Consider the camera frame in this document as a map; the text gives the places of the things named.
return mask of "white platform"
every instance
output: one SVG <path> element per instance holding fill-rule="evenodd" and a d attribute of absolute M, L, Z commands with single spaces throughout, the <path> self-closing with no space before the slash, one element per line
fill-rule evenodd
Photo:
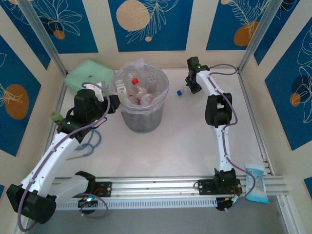
<path fill-rule="evenodd" d="M 138 134 L 125 125 L 120 112 L 108 115 L 98 130 L 102 143 L 91 156 L 69 160 L 57 177 L 72 177 L 83 170 L 97 177 L 212 176 L 216 163 L 216 143 L 205 122 L 207 97 L 201 91 L 178 97 L 185 84 L 187 69 L 163 69 L 170 90 L 160 126 L 151 133 Z M 213 71 L 231 72 L 227 69 Z M 230 127 L 232 162 L 244 168 L 244 162 L 263 164 L 246 103 L 237 75 L 213 76 L 224 92 L 233 96 L 238 124 Z M 61 114 L 74 106 L 74 95 L 66 93 Z M 244 175 L 236 170 L 237 175 Z"/>

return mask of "green container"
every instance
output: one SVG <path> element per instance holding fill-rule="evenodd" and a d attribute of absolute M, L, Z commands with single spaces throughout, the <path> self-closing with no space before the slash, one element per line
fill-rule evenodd
<path fill-rule="evenodd" d="M 85 60 L 78 65 L 73 71 L 71 71 L 65 78 L 65 83 L 68 90 L 76 95 L 78 90 L 83 89 L 81 86 L 84 82 L 105 82 L 105 88 L 109 93 L 109 83 L 113 79 L 115 72 L 113 69 L 106 67 L 100 63 L 92 60 Z"/>

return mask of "purple cable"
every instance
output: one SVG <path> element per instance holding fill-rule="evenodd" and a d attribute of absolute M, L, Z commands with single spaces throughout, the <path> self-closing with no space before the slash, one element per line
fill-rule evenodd
<path fill-rule="evenodd" d="M 210 84 L 213 86 L 213 88 L 215 89 L 215 91 L 216 91 L 218 94 L 220 94 L 220 95 L 224 98 L 224 100 L 228 103 L 228 105 L 230 106 L 230 108 L 231 108 L 231 110 L 232 110 L 232 112 L 233 112 L 233 114 L 234 114 L 234 117 L 235 117 L 235 122 L 234 122 L 234 123 L 227 124 L 227 125 L 225 125 L 224 128 L 222 129 L 222 130 L 223 130 L 223 131 L 222 131 L 223 149 L 224 149 L 225 155 L 227 155 L 228 153 L 227 153 L 227 151 L 226 151 L 225 132 L 224 132 L 224 130 L 225 130 L 227 127 L 236 125 L 236 124 L 238 123 L 238 118 L 237 118 L 237 114 L 236 114 L 236 112 L 235 112 L 235 110 L 234 110 L 234 108 L 233 108 L 231 102 L 227 99 L 227 97 L 226 97 L 223 93 L 221 93 L 219 90 L 216 90 L 216 86 L 215 86 L 215 84 L 212 82 L 210 76 L 211 76 L 211 74 L 226 75 L 226 76 L 234 75 L 234 74 L 237 73 L 237 69 L 236 69 L 236 67 L 234 67 L 233 65 L 225 64 L 225 63 L 212 66 L 211 68 L 218 67 L 218 66 L 222 66 L 222 65 L 226 65 L 226 66 L 230 66 L 230 67 L 234 68 L 234 69 L 235 69 L 235 72 L 234 72 L 234 73 L 211 72 L 210 75 L 208 76 L 208 80 L 209 80 Z M 227 156 L 225 156 L 225 158 L 227 159 L 227 161 L 228 161 L 232 166 L 234 166 L 235 168 L 239 169 L 240 171 L 242 171 L 242 172 L 244 172 L 244 173 L 250 175 L 250 176 L 253 178 L 253 186 L 252 186 L 251 189 L 250 189 L 248 192 L 246 192 L 246 194 L 244 195 L 244 197 L 248 196 L 248 194 L 250 194 L 250 193 L 252 192 L 252 190 L 254 189 L 254 187 L 255 187 L 255 177 L 254 177 L 251 173 L 247 172 L 246 170 L 244 170 L 244 169 L 242 169 L 242 168 L 236 166 L 234 163 L 231 162 L 231 160 L 230 160 Z"/>
<path fill-rule="evenodd" d="M 94 125 L 96 125 L 97 123 L 99 123 L 102 119 L 105 118 L 105 116 L 107 115 L 108 111 L 109 111 L 109 108 L 111 106 L 110 104 L 110 99 L 109 99 L 109 96 L 106 92 L 106 89 L 105 89 L 105 85 L 103 87 L 95 84 L 95 83 L 92 83 L 92 82 L 84 82 L 82 83 L 82 87 L 85 88 L 84 85 L 86 84 L 91 84 L 91 85 L 94 85 L 95 87 L 99 88 L 104 94 L 105 96 L 107 97 L 107 109 L 105 111 L 105 113 L 102 115 L 101 118 L 99 118 L 98 120 L 94 121 L 93 123 L 90 123 L 84 127 L 81 127 L 81 128 L 78 128 L 74 131 L 72 131 L 70 134 L 68 134 L 67 136 L 65 136 L 62 140 L 60 140 L 55 146 L 54 148 L 49 152 L 49 154 L 47 155 L 47 157 L 43 160 L 43 162 L 40 164 L 40 166 L 38 167 L 38 169 L 36 170 L 36 172 L 34 173 L 33 177 L 32 177 L 32 181 L 30 181 L 23 193 L 23 195 L 21 196 L 21 199 L 20 199 L 20 202 L 19 202 L 19 208 L 18 208 L 18 226 L 19 226 L 19 229 L 22 231 L 22 232 L 27 232 L 29 230 L 31 230 L 34 225 L 36 224 L 33 223 L 29 228 L 23 228 L 23 225 L 21 223 L 21 210 L 22 210 L 22 207 L 23 207 L 23 203 L 24 203 L 24 200 L 25 200 L 25 197 L 27 195 L 27 192 L 29 191 L 31 185 L 33 184 L 33 182 L 35 181 L 37 175 L 39 174 L 39 172 L 41 171 L 41 169 L 44 167 L 45 163 L 48 161 L 48 159 L 50 158 L 50 156 L 56 151 L 56 149 L 66 140 L 68 139 L 70 136 L 72 136 L 73 134 L 76 134 L 77 132 L 81 131 L 81 130 L 84 130 L 84 129 L 87 129 L 87 128 L 90 128 Z"/>
<path fill-rule="evenodd" d="M 83 212 L 82 212 L 82 208 L 86 205 L 86 204 L 88 204 L 88 202 L 86 202 L 86 203 L 84 203 L 81 207 L 80 207 L 80 213 L 81 213 L 81 215 L 83 216 L 83 217 L 86 217 L 86 218 L 93 218 L 93 219 L 101 219 L 101 218 L 105 218 L 106 217 L 106 215 L 107 215 L 107 213 L 108 213 L 108 206 L 107 206 L 107 203 L 102 199 L 102 198 L 100 198 L 99 196 L 95 196 L 95 195 L 92 195 L 92 194 L 84 194 L 84 193 L 82 193 L 82 194 L 77 194 L 76 196 L 92 196 L 92 197 L 95 197 L 95 198 L 97 198 L 98 200 L 100 200 L 101 202 L 103 202 L 103 204 L 105 205 L 105 207 L 106 207 L 106 212 L 105 212 L 105 214 L 102 214 L 102 215 L 99 215 L 99 216 L 89 216 L 89 215 L 86 215 L 86 214 L 84 214 Z"/>

